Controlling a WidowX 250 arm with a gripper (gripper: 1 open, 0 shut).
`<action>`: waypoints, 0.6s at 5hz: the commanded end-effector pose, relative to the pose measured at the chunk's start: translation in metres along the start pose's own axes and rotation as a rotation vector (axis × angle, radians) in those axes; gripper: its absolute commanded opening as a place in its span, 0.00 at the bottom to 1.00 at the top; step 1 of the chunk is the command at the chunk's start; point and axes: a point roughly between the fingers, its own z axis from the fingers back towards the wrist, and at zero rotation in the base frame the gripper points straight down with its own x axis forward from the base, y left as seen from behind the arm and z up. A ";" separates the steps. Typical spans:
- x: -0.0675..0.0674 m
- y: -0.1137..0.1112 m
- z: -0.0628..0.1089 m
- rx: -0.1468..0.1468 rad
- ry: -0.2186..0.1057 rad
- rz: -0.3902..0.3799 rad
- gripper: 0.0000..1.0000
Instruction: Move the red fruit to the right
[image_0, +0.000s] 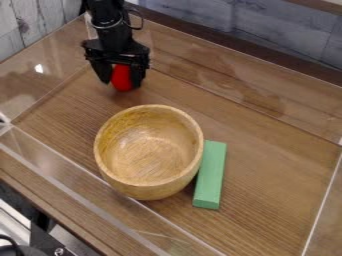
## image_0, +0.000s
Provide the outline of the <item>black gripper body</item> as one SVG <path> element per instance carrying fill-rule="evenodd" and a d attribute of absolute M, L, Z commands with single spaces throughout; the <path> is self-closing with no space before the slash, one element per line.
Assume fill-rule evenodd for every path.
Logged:
<path fill-rule="evenodd" d="M 82 47 L 86 51 L 86 59 L 91 63 L 139 64 L 150 67 L 150 48 L 135 40 L 131 40 L 121 52 L 105 49 L 98 39 L 85 40 Z"/>

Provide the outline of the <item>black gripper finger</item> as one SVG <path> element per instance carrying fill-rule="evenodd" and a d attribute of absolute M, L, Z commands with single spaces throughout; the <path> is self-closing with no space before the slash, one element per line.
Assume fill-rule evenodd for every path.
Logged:
<path fill-rule="evenodd" d="M 142 86 L 142 82 L 146 78 L 147 69 L 147 66 L 139 64 L 133 64 L 130 66 L 130 81 L 131 87 L 134 89 L 138 89 Z"/>
<path fill-rule="evenodd" d="M 109 84 L 113 76 L 113 64 L 106 60 L 91 60 L 90 63 L 99 80 Z"/>

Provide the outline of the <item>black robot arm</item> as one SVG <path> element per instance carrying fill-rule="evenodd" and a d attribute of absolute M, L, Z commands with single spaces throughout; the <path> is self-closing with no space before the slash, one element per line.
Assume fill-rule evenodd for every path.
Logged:
<path fill-rule="evenodd" d="M 131 9 L 125 0 L 86 0 L 91 27 L 98 37 L 82 42 L 85 57 L 90 62 L 99 80 L 113 84 L 118 91 L 131 91 L 142 86 L 150 69 L 150 48 L 134 39 Z"/>

